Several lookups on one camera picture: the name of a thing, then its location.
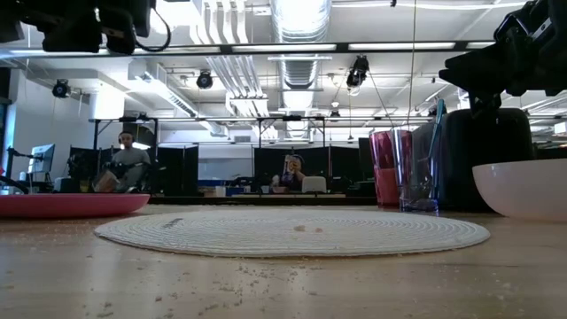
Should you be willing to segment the black partition panel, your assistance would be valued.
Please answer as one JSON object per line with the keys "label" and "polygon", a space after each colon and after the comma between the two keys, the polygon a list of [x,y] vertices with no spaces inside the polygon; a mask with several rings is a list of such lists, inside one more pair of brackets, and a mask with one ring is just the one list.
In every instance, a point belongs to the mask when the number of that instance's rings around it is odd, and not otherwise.
{"label": "black partition panel", "polygon": [[166,148],[158,151],[159,190],[166,197],[196,196],[198,193],[198,147]]}
{"label": "black partition panel", "polygon": [[286,155],[299,155],[303,160],[302,172],[306,176],[329,176],[329,148],[307,149],[270,149],[254,150],[254,178],[258,186],[270,185],[274,175],[281,175],[284,170]]}

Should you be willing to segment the peach plastic bowl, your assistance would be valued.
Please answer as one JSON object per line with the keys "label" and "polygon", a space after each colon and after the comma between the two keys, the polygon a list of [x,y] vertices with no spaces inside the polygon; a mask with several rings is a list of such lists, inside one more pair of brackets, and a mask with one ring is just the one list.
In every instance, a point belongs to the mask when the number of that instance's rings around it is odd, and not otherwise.
{"label": "peach plastic bowl", "polygon": [[509,218],[567,222],[567,159],[484,164],[472,168],[481,198]]}

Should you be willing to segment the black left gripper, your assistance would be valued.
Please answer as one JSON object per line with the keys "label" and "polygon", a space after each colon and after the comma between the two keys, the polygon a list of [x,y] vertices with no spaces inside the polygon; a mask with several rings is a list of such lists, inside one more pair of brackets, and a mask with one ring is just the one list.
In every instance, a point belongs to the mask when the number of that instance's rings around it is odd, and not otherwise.
{"label": "black left gripper", "polygon": [[26,0],[26,23],[48,23],[42,30],[42,46],[48,52],[98,53],[103,32],[109,51],[131,55],[135,49],[132,17],[129,0]]}

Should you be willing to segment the black overhead rig beam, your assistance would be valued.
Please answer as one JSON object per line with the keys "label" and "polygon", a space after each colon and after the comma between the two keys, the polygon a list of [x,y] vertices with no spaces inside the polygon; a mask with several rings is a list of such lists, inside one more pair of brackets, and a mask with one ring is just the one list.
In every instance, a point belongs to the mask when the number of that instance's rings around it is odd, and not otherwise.
{"label": "black overhead rig beam", "polygon": [[[229,56],[366,53],[462,52],[483,49],[492,41],[381,42],[381,43],[248,43],[178,45],[159,51],[159,56]],[[117,54],[106,48],[91,52],[48,52],[33,48],[0,49],[0,59],[8,58],[107,58]]]}

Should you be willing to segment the clear glass tumbler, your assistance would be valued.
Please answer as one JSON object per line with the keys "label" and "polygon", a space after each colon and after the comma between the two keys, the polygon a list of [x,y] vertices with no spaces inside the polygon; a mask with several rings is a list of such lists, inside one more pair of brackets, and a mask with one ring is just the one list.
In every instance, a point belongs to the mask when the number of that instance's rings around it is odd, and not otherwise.
{"label": "clear glass tumbler", "polygon": [[392,132],[393,159],[400,210],[437,213],[439,170],[436,132],[395,129]]}

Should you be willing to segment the red faceted tumbler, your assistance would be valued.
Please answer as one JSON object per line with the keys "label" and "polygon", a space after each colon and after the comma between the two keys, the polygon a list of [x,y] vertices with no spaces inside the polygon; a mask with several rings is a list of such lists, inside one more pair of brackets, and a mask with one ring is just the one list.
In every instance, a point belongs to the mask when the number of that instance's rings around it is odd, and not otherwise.
{"label": "red faceted tumbler", "polygon": [[379,206],[400,205],[400,187],[409,180],[412,161],[411,132],[395,128],[375,132],[369,137],[369,146]]}

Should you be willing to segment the computer monitor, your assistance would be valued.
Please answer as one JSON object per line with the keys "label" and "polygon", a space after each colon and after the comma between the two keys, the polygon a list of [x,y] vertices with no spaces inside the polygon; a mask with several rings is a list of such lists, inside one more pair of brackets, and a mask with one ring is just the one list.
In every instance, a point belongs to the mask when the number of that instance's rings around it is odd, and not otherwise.
{"label": "computer monitor", "polygon": [[56,145],[45,144],[32,149],[32,158],[29,161],[28,172],[30,174],[49,173],[51,171]]}

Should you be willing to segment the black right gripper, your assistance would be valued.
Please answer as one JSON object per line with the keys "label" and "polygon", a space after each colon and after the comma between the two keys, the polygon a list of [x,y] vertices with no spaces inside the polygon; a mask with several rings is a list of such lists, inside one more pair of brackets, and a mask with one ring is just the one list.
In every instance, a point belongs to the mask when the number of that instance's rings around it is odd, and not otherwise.
{"label": "black right gripper", "polygon": [[440,79],[470,93],[475,115],[500,108],[502,92],[520,97],[542,90],[555,96],[567,89],[567,27],[552,26],[541,42],[510,30],[503,42],[447,59],[444,70],[477,71],[439,73]]}

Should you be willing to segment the silver ceiling duct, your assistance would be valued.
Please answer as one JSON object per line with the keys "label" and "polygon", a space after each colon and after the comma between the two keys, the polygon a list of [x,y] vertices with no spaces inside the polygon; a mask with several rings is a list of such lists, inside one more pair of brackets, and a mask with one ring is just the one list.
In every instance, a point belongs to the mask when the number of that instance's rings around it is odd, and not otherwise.
{"label": "silver ceiling duct", "polygon": [[[330,24],[331,0],[270,0],[276,43],[322,43]],[[284,61],[283,83],[290,89],[309,89],[315,82],[318,61]]]}

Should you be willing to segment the pink plastic plate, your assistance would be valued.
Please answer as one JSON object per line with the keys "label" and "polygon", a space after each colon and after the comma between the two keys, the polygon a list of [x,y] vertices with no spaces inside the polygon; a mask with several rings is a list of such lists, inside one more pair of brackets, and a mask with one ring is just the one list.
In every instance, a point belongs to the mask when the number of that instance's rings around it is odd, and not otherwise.
{"label": "pink plastic plate", "polygon": [[130,214],[145,206],[141,193],[39,193],[0,195],[0,217],[86,218]]}

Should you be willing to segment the person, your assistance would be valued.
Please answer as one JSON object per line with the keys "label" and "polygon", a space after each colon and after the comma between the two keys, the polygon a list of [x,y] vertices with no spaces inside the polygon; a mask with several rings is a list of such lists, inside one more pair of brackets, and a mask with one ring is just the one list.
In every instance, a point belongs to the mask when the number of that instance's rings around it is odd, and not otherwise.
{"label": "person", "polygon": [[302,172],[304,160],[299,155],[284,157],[283,172],[272,177],[271,190],[274,193],[300,191],[306,175]]}
{"label": "person", "polygon": [[150,156],[145,150],[134,147],[135,138],[129,131],[118,136],[121,149],[103,165],[96,177],[93,191],[96,193],[138,193],[142,191]]}

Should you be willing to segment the white round woven placemat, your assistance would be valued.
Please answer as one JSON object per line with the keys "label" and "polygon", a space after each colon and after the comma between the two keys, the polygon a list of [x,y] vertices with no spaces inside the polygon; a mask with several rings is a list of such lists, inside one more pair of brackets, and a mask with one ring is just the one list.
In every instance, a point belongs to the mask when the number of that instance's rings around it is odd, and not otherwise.
{"label": "white round woven placemat", "polygon": [[490,237],[476,223],[438,216],[306,208],[142,215],[108,222],[94,232],[156,251],[243,258],[432,253]]}

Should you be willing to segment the blue-handled spoon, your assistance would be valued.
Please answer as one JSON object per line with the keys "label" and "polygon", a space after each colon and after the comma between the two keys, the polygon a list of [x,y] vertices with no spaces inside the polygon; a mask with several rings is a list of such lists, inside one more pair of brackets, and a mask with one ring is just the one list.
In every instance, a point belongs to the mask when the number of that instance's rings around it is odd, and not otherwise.
{"label": "blue-handled spoon", "polygon": [[430,201],[430,210],[433,212],[438,212],[439,210],[439,137],[442,131],[442,117],[445,111],[445,101],[443,99],[439,99],[437,102],[435,121],[428,153],[429,173],[431,176],[428,200]]}

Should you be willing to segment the white chair back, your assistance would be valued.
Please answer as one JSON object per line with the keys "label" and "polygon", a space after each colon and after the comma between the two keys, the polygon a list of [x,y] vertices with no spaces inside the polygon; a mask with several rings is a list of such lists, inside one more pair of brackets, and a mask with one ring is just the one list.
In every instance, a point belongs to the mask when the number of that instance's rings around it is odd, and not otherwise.
{"label": "white chair back", "polygon": [[323,176],[306,176],[302,180],[301,191],[303,193],[326,193],[327,181]]}

